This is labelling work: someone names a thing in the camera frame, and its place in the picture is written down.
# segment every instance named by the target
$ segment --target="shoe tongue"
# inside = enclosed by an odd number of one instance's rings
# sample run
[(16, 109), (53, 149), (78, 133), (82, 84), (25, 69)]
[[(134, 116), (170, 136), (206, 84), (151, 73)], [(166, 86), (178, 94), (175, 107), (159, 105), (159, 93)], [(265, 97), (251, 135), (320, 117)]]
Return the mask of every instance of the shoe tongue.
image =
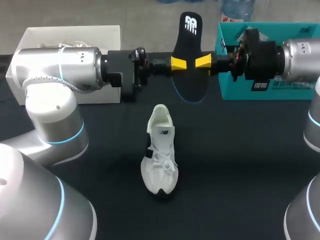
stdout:
[(151, 142), (159, 152), (168, 154), (174, 138), (174, 132), (175, 127), (154, 126), (152, 128)]

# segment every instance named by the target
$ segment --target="new balance logo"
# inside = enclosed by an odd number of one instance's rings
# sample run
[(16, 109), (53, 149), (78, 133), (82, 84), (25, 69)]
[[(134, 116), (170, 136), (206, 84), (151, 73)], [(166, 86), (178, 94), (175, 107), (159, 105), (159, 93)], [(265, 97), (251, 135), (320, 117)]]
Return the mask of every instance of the new balance logo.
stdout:
[(225, 44), (225, 41), (224, 41), (223, 38), (221, 38), (221, 48), (222, 48), (222, 52), (221, 53), (223, 53), (225, 48), (226, 48), (226, 44)]
[(185, 16), (184, 28), (189, 30), (194, 35), (197, 35), (197, 20), (189, 16)]

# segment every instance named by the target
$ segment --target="floor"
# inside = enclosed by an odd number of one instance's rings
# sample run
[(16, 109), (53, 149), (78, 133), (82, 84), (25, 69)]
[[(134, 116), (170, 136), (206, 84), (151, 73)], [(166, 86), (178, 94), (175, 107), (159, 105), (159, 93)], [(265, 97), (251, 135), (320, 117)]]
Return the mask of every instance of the floor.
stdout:
[[(256, 0), (254, 21), (319, 22), (319, 0)], [(121, 48), (172, 51), (182, 12), (203, 18), (202, 50), (214, 48), (220, 3), (156, 0), (1, 0), (0, 54), (15, 51), (27, 27), (120, 25)]]

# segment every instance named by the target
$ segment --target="shoe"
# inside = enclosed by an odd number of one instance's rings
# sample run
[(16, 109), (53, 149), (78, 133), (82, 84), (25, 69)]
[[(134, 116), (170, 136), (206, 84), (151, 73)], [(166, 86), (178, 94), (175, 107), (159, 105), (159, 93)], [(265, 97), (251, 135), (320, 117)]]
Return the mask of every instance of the shoe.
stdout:
[(141, 162), (144, 184), (155, 195), (168, 195), (177, 184), (179, 171), (175, 162), (175, 127), (165, 105), (154, 107), (146, 133), (146, 153)]

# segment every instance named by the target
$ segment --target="cable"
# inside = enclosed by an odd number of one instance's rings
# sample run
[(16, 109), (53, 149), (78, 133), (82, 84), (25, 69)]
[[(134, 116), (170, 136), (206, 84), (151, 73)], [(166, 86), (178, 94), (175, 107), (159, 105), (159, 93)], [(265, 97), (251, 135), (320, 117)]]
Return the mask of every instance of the cable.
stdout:
[[(64, 43), (64, 42), (59, 42), (57, 45), (50, 45), (47, 46), (44, 43), (41, 43), (39, 45), (39, 48), (90, 48), (92, 47), (91, 45), (83, 42), (83, 41), (74, 41), (70, 44)], [(105, 48), (99, 48), (102, 54), (108, 54), (108, 50)]]
[(27, 78), (22, 83), (22, 89), (24, 90), (24, 92), (27, 92), (27, 87), (30, 84), (44, 84), (44, 83), (63, 84), (78, 94), (90, 94), (95, 91), (95, 90), (81, 90), (80, 88), (72, 85), (71, 83), (54, 76), (37, 76), (37, 77)]

